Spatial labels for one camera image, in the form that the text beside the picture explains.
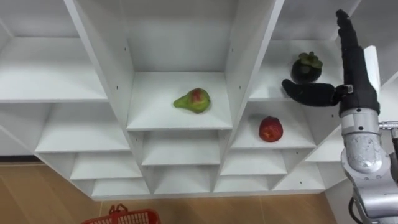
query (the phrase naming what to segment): white shelf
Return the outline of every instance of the white shelf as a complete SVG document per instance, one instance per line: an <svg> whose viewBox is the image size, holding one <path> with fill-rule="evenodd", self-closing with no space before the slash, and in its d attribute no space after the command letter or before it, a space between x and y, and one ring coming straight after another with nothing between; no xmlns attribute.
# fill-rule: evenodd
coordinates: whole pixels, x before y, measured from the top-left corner
<svg viewBox="0 0 398 224"><path fill-rule="evenodd" d="M306 158L305 162L339 162L343 149L343 137L341 137L341 132L337 131L324 143L318 146L318 148Z"/></svg>
<svg viewBox="0 0 398 224"><path fill-rule="evenodd" d="M208 193L215 171L211 166L157 167L149 178L155 194Z"/></svg>
<svg viewBox="0 0 398 224"><path fill-rule="evenodd" d="M220 164L216 131L153 131L144 136L144 166Z"/></svg>
<svg viewBox="0 0 398 224"><path fill-rule="evenodd" d="M290 173L299 165L312 151L312 149L283 149L282 156L284 157L287 172Z"/></svg>
<svg viewBox="0 0 398 224"><path fill-rule="evenodd" d="M173 102L194 88L206 90L211 106L202 114L174 108ZM127 129L231 129L224 73L136 73Z"/></svg>
<svg viewBox="0 0 398 224"><path fill-rule="evenodd" d="M71 180L142 177L131 152L79 153Z"/></svg>
<svg viewBox="0 0 398 224"><path fill-rule="evenodd" d="M322 74L317 82L343 84L341 50L334 41L272 40L270 41L249 101L290 100L282 88L282 80L291 79L293 63L302 52L314 51L323 62Z"/></svg>
<svg viewBox="0 0 398 224"><path fill-rule="evenodd" d="M325 190L325 186L316 164L302 164L272 190Z"/></svg>
<svg viewBox="0 0 398 224"><path fill-rule="evenodd" d="M259 137L261 121L268 116L278 118L284 129L284 135L277 142L265 142ZM293 101L273 101L248 103L231 148L288 149L315 146L301 106Z"/></svg>
<svg viewBox="0 0 398 224"><path fill-rule="evenodd" d="M0 103L108 99L79 38L16 37L0 53Z"/></svg>
<svg viewBox="0 0 398 224"><path fill-rule="evenodd" d="M267 178L257 176L221 176L214 192L264 192L268 191Z"/></svg>
<svg viewBox="0 0 398 224"><path fill-rule="evenodd" d="M109 103L57 103L35 151L130 151L130 148Z"/></svg>
<svg viewBox="0 0 398 224"><path fill-rule="evenodd" d="M273 151L231 151L221 175L277 175L287 174L282 154Z"/></svg>
<svg viewBox="0 0 398 224"><path fill-rule="evenodd" d="M341 181L347 179L341 162L318 162L319 173L321 173L325 188L328 189Z"/></svg>
<svg viewBox="0 0 398 224"><path fill-rule="evenodd" d="M92 197L147 195L149 189L144 179L103 179L94 183Z"/></svg>

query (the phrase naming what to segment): red basket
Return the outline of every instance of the red basket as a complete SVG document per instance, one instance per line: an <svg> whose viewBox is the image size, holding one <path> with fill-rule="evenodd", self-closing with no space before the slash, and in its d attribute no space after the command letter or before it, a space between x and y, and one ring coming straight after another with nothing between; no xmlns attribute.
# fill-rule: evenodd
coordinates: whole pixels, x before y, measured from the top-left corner
<svg viewBox="0 0 398 224"><path fill-rule="evenodd" d="M109 215L84 221L81 224L161 224L156 211L151 209L131 211L123 205L112 205Z"/></svg>

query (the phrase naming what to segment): pear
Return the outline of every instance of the pear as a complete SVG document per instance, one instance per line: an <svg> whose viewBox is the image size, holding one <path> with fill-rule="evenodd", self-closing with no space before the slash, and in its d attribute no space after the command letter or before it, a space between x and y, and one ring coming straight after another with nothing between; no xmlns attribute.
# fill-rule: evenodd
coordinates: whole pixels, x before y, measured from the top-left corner
<svg viewBox="0 0 398 224"><path fill-rule="evenodd" d="M175 100L173 105L176 108L184 108L198 114L210 106L210 96L206 90L196 88Z"/></svg>

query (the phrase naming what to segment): green leaves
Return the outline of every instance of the green leaves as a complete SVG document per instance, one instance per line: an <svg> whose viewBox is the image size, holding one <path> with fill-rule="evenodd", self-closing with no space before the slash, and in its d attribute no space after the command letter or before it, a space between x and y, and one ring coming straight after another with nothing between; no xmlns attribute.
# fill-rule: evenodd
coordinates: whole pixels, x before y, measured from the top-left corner
<svg viewBox="0 0 398 224"><path fill-rule="evenodd" d="M309 54L301 53L298 57L300 58L300 62L303 65L308 65L317 69L321 69L323 66L323 63L313 52L310 52Z"/></svg>

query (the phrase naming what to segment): apple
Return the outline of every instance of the apple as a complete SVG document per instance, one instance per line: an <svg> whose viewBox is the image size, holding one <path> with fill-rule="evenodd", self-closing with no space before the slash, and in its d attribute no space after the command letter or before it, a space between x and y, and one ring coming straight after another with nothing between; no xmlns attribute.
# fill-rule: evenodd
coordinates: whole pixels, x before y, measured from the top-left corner
<svg viewBox="0 0 398 224"><path fill-rule="evenodd" d="M284 129L278 118L266 117L261 121L259 136L266 142L276 142L281 139Z"/></svg>

